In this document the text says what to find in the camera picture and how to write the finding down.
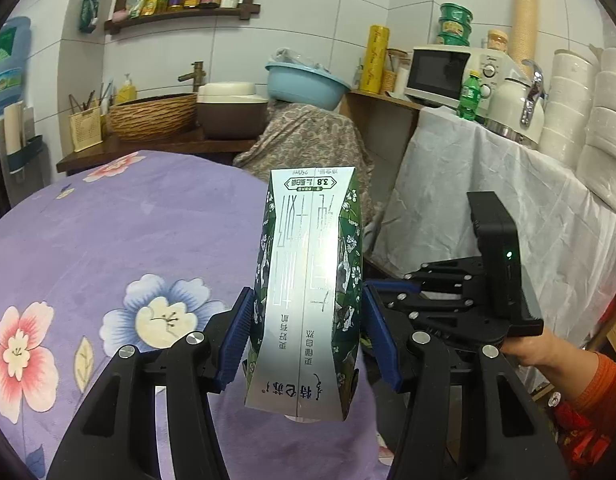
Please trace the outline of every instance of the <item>small jar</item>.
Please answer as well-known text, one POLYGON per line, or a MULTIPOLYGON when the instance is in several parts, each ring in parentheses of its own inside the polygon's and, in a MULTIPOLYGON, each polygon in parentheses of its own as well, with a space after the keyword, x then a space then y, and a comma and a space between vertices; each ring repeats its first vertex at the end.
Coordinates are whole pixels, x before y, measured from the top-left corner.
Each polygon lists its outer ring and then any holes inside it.
POLYGON ((494 28, 488 31, 488 48, 492 50, 508 51, 508 35, 494 28))

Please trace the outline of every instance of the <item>yellow soap bottle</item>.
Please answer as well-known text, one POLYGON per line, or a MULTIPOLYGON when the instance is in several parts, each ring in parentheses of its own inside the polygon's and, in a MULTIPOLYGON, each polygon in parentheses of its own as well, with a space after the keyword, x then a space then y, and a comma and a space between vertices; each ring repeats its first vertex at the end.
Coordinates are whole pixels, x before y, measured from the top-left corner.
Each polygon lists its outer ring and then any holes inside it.
POLYGON ((130 79, 130 74, 126 74, 126 81, 124 85, 117 91, 115 96, 115 104, 127 103, 128 101, 134 101, 137 99, 137 88, 133 85, 133 81, 130 79))

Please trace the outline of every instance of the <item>light blue plastic tub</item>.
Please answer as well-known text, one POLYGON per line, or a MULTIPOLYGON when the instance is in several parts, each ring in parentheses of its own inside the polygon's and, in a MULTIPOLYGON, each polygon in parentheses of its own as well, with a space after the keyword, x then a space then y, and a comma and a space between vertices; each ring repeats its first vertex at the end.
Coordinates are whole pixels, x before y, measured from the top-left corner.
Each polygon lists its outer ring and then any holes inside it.
POLYGON ((266 70, 268 95, 280 101, 334 110, 350 91, 350 86, 338 77, 307 66, 270 62, 266 70))

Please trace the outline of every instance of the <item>orange sleeve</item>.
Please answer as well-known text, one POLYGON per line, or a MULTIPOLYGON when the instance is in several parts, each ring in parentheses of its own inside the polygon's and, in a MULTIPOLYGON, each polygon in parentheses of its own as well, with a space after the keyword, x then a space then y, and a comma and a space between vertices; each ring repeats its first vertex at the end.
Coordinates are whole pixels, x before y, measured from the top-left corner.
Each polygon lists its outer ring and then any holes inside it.
POLYGON ((616 435, 616 363, 598 355, 595 377, 572 406, 601 433, 613 438, 616 435))

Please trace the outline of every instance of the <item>milk carton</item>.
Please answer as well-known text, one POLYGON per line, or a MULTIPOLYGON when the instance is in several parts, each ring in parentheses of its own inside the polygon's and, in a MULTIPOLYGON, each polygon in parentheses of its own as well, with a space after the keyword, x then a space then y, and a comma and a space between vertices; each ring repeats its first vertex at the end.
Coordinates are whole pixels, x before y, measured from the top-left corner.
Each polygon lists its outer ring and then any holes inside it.
POLYGON ((345 420, 358 374, 360 221, 355 168, 271 172, 246 406, 345 420))

